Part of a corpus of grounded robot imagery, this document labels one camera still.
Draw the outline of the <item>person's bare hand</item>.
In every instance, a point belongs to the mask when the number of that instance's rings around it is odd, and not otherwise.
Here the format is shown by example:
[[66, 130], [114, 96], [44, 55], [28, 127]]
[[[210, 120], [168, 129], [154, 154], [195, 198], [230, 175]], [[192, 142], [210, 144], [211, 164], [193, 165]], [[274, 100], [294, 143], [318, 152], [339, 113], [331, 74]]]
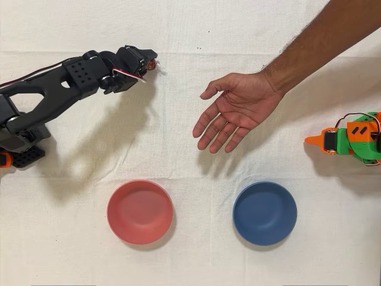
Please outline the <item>person's bare hand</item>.
[[200, 115], [192, 135], [199, 150], [232, 152], [244, 137], [265, 121], [284, 97], [262, 73], [230, 73], [211, 81], [200, 95], [217, 99]]

